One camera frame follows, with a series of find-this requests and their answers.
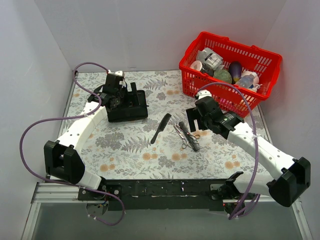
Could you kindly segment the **black zippered tool case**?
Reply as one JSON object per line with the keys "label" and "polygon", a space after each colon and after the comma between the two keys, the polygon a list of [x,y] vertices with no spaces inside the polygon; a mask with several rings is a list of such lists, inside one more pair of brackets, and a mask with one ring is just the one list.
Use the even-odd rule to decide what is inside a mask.
{"label": "black zippered tool case", "polygon": [[148,117],[148,106],[145,91],[137,90],[137,95],[139,100],[138,106],[132,106],[131,103],[129,107],[122,107],[122,104],[118,105],[111,112],[107,112],[108,122],[118,123],[146,119]]}

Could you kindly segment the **black wide tooth comb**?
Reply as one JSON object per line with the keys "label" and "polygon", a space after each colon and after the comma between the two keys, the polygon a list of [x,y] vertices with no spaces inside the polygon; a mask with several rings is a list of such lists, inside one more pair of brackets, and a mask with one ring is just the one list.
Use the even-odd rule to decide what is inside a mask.
{"label": "black wide tooth comb", "polygon": [[[189,129],[183,121],[180,121],[178,125],[183,129],[187,129],[189,131]],[[197,139],[194,139],[188,135],[186,136],[186,139],[188,141],[188,147],[190,147],[194,152],[198,152],[200,150],[200,145]]]}

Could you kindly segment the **black tail comb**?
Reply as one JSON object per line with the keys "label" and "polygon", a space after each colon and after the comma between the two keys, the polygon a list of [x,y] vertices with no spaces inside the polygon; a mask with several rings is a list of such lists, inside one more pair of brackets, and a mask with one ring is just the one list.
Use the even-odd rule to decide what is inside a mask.
{"label": "black tail comb", "polygon": [[160,124],[159,124],[159,126],[158,126],[158,128],[157,128],[157,130],[156,130],[156,132],[155,132],[155,134],[154,134],[154,136],[152,137],[152,139],[151,139],[151,141],[150,141],[151,144],[154,144],[154,143],[156,142],[156,139],[157,139],[157,137],[158,137],[158,134],[159,134],[160,132],[163,132],[163,131],[164,131],[164,129],[165,129],[165,127],[167,126],[167,124],[168,124],[171,116],[172,116],[172,115],[171,115],[170,113],[167,113],[167,114],[162,118],[162,120],[160,121]]}

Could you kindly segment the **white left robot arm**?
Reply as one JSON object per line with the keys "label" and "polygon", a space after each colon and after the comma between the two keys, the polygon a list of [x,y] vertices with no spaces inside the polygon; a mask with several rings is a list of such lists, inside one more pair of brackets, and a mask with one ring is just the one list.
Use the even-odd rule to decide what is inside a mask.
{"label": "white left robot arm", "polygon": [[82,148],[97,125],[105,118],[119,120],[122,108],[129,104],[128,85],[123,71],[108,72],[105,84],[95,90],[102,103],[91,95],[85,104],[81,118],[73,122],[69,129],[55,142],[44,146],[45,170],[50,176],[67,183],[89,188],[95,200],[106,196],[102,178],[86,169],[81,158]]}

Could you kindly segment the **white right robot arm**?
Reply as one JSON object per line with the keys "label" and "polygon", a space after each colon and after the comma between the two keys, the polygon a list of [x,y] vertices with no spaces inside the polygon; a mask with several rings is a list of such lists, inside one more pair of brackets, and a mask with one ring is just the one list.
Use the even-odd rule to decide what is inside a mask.
{"label": "white right robot arm", "polygon": [[242,148],[268,171],[267,176],[246,175],[241,171],[229,177],[214,190],[218,196],[237,199],[249,189],[251,194],[266,195],[278,204],[290,207],[311,185],[311,163],[304,157],[296,159],[277,149],[236,113],[222,112],[209,96],[198,99],[195,107],[186,110],[190,130],[210,130]]}

